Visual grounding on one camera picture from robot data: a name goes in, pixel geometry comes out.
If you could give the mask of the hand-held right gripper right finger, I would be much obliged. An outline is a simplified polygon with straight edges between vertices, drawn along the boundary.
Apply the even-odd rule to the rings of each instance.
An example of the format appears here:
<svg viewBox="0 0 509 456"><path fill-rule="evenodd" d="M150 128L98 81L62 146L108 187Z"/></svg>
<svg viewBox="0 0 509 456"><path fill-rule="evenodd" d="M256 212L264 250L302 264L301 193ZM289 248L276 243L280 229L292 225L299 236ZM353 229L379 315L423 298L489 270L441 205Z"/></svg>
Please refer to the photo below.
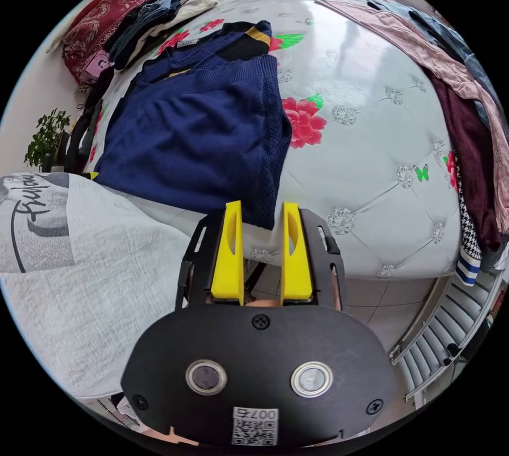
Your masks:
<svg viewBox="0 0 509 456"><path fill-rule="evenodd" d="M296 203L283 204L281 305L308 303L313 295L304 227Z"/></svg>

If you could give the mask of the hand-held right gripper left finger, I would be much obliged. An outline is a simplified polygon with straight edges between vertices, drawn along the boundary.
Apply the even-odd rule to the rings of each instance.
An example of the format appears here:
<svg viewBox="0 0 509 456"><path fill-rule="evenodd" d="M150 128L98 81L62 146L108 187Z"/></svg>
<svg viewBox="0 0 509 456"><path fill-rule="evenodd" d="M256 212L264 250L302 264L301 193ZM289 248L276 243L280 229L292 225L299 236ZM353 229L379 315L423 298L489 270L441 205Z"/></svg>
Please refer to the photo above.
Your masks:
<svg viewBox="0 0 509 456"><path fill-rule="evenodd" d="M210 288L216 302L244 305L244 265L241 202L225 205Z"/></svg>

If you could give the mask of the person's right hand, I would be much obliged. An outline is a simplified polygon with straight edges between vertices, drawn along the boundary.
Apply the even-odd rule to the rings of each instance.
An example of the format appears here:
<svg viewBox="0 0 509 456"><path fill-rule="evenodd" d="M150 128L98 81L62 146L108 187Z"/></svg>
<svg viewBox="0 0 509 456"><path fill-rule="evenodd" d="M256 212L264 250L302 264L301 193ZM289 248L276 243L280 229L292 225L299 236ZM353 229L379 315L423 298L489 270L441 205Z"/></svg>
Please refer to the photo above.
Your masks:
<svg viewBox="0 0 509 456"><path fill-rule="evenodd" d="M187 439L185 437L182 437L180 435L177 435L174 432L173 428L170 428L169 434L163 434L163 433L155 431L151 428L148 428L145 431L142 431L141 434L143 434L145 436L153 437L155 439L163 440L163 441L166 441L169 443L174 443L174 444L188 444L188 445L193 445L193 446L199 445L199 443L196 441L193 441L193 440Z"/></svg>

